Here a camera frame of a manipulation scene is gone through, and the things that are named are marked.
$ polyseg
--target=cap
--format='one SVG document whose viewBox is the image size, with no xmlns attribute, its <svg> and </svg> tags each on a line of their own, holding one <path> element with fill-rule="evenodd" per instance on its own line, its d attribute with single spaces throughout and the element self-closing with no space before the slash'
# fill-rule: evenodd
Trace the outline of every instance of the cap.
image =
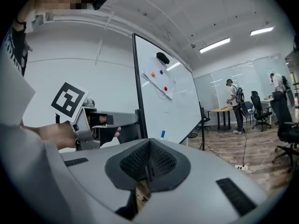
<svg viewBox="0 0 299 224">
<path fill-rule="evenodd" d="M 229 81 L 230 81 L 231 83 L 233 83 L 233 81 L 232 81 L 231 79 L 227 79 L 227 80 L 226 80 L 226 85 L 228 85 L 228 82 L 229 82 Z"/>
</svg>

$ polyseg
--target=wooden table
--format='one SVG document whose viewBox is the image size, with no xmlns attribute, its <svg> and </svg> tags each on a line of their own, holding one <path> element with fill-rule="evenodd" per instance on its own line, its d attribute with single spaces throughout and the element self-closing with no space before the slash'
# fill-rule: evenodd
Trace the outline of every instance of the wooden table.
<svg viewBox="0 0 299 224">
<path fill-rule="evenodd" d="M 211 110 L 210 112 L 216 112 L 217 113 L 217 120 L 218 120 L 218 129 L 220 129 L 220 117 L 219 113 L 223 113 L 223 127 L 221 130 L 230 130 L 230 111 L 233 110 L 233 108 L 225 108 L 225 109 L 214 109 Z M 226 128 L 226 123 L 225 123 L 225 112 L 228 112 L 228 128 Z"/>
</svg>

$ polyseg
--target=mesh pad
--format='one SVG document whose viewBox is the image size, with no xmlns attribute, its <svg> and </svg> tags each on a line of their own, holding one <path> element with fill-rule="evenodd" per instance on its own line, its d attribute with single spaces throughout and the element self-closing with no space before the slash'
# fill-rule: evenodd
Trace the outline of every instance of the mesh pad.
<svg viewBox="0 0 299 224">
<path fill-rule="evenodd" d="M 190 173 L 190 161 L 182 153 L 160 143 L 145 139 L 112 156 L 105 165 L 105 172 L 116 188 L 135 190 L 140 176 L 145 177 L 152 192 L 175 189 Z"/>
</svg>

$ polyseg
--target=power strip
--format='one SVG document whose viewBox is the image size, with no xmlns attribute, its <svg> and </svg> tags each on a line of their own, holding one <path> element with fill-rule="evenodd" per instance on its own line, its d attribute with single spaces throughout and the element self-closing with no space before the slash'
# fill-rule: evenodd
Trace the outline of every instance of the power strip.
<svg viewBox="0 0 299 224">
<path fill-rule="evenodd" d="M 245 165 L 244 167 L 243 167 L 243 165 L 235 165 L 235 168 L 238 170 L 244 171 L 244 172 L 248 171 L 247 165 Z"/>
</svg>

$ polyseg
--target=backpack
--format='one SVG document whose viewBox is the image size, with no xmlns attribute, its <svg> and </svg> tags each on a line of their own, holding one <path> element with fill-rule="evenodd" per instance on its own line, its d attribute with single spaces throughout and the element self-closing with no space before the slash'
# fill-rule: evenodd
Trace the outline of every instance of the backpack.
<svg viewBox="0 0 299 224">
<path fill-rule="evenodd" d="M 248 117 L 248 110 L 247 110 L 247 107 L 245 105 L 245 97 L 244 97 L 243 89 L 241 87 L 239 87 L 237 89 L 235 100 L 238 103 L 238 107 L 240 108 L 240 110 L 242 112 L 242 115 L 244 117 Z"/>
<path fill-rule="evenodd" d="M 285 78 L 285 76 L 282 76 L 282 84 L 285 86 L 285 92 L 286 92 L 286 94 L 289 98 L 291 106 L 294 106 L 295 105 L 295 99 L 294 99 L 294 96 L 293 96 L 293 92 L 291 91 L 290 83 Z"/>
</svg>

